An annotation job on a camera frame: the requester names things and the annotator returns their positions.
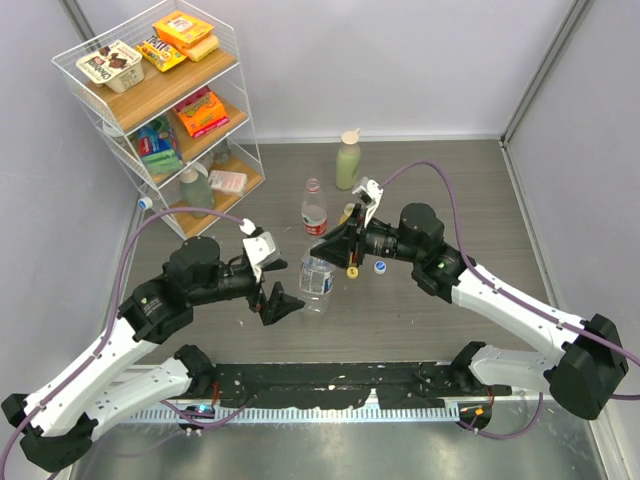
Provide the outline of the yellow bottle cap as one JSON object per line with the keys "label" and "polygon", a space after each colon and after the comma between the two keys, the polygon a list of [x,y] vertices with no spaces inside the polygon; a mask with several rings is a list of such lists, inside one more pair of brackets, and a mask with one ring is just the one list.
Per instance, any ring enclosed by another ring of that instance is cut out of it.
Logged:
{"label": "yellow bottle cap", "polygon": [[346,270],[346,274],[349,279],[356,279],[359,275],[359,269],[357,267],[350,267]]}

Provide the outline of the yellow juice bottle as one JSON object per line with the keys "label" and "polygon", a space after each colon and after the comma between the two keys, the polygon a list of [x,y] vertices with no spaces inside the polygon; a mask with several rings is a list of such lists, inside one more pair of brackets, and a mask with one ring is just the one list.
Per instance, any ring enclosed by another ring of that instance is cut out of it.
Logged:
{"label": "yellow juice bottle", "polygon": [[355,204],[354,203],[348,203],[344,206],[343,212],[341,214],[341,217],[339,219],[339,224],[342,225],[344,224],[349,217],[351,216],[353,210],[354,210]]}

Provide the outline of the clear bottle blue white label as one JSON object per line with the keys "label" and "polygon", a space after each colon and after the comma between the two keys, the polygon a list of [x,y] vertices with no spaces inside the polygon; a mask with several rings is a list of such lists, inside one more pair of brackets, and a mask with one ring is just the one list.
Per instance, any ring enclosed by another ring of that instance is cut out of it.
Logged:
{"label": "clear bottle blue white label", "polygon": [[317,239],[308,245],[299,270],[298,285],[305,302],[304,309],[311,315],[322,315],[327,311],[334,281],[335,267],[310,253],[321,243],[322,240]]}

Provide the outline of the clear bottle red label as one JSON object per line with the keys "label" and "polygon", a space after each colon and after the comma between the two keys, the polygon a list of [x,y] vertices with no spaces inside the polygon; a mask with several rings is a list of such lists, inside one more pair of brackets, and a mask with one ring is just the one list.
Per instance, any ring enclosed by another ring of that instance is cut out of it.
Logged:
{"label": "clear bottle red label", "polygon": [[322,236],[328,228],[327,202],[320,182],[310,178],[305,185],[301,205],[301,217],[305,232]]}

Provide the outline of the white blue bottle cap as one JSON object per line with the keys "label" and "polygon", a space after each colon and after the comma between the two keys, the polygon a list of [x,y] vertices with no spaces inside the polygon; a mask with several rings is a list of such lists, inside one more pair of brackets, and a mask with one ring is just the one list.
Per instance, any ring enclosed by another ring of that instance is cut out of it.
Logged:
{"label": "white blue bottle cap", "polygon": [[387,271],[387,264],[384,261],[379,260],[374,264],[374,272],[376,274],[382,275],[386,271]]}

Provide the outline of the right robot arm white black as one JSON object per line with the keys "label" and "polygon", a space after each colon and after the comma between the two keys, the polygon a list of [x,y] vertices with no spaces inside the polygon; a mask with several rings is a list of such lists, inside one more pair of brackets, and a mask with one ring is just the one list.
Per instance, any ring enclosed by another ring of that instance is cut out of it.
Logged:
{"label": "right robot arm white black", "polygon": [[549,394],[573,415],[594,420],[628,372],[611,320],[557,310],[465,259],[445,241],[444,225],[427,204],[405,206],[397,226],[356,206],[311,254],[344,270],[359,267],[368,255],[408,262],[422,291],[480,314],[530,345],[514,351],[469,343],[452,363],[451,380],[462,394],[485,385],[522,388]]}

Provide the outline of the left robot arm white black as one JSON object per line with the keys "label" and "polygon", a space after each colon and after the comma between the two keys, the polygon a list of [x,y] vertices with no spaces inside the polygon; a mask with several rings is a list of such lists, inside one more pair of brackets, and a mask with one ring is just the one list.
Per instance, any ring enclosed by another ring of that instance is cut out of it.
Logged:
{"label": "left robot arm white black", "polygon": [[139,285],[118,307],[113,322],[54,380],[31,394],[11,394],[1,404],[28,461],[56,473],[84,456],[109,429],[146,406],[173,397],[202,398],[216,369],[195,345],[132,380],[117,377],[194,319],[199,305],[244,298],[264,325],[304,306],[266,271],[286,268],[270,233],[243,242],[240,255],[220,258],[212,238],[192,237],[174,251],[157,277]]}

